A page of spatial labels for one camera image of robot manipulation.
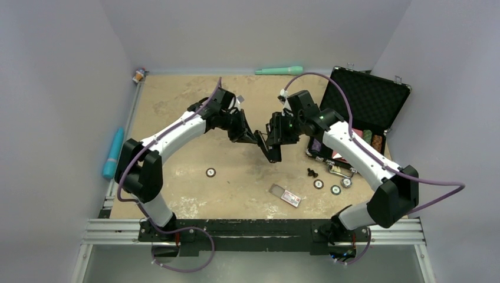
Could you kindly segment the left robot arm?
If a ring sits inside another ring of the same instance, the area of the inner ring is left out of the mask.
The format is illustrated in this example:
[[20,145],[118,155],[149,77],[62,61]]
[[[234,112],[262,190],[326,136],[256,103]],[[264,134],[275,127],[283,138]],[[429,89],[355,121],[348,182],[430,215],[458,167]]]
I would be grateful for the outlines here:
[[160,194],[163,165],[183,146],[213,129],[226,131],[233,143],[257,143],[240,99],[217,86],[209,97],[189,106],[163,130],[141,141],[128,139],[123,144],[114,180],[154,223],[153,234],[161,241],[171,240],[176,233],[176,215]]

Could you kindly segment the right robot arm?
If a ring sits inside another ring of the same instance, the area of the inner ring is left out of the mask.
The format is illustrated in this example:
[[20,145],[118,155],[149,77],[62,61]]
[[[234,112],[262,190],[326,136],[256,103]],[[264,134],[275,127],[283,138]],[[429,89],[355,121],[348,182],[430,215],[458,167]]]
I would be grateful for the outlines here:
[[385,158],[359,135],[334,110],[320,110],[307,90],[289,95],[281,90],[281,112],[274,112],[267,124],[267,136],[259,146],[271,163],[281,161],[281,146],[295,144],[301,135],[320,141],[336,151],[364,177],[373,189],[371,199],[350,205],[331,218],[327,233],[332,239],[345,240],[364,226],[391,227],[419,203],[417,170],[401,167]]

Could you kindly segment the black stapler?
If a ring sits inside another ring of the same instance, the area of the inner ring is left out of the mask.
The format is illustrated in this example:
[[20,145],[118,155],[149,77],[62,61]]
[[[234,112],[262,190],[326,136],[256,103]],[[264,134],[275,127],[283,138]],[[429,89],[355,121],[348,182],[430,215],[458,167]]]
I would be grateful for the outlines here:
[[263,152],[267,161],[269,161],[270,163],[282,162],[281,146],[280,145],[277,145],[277,146],[267,145],[266,141],[264,139],[264,135],[259,130],[254,131],[254,136],[257,140],[258,147]]

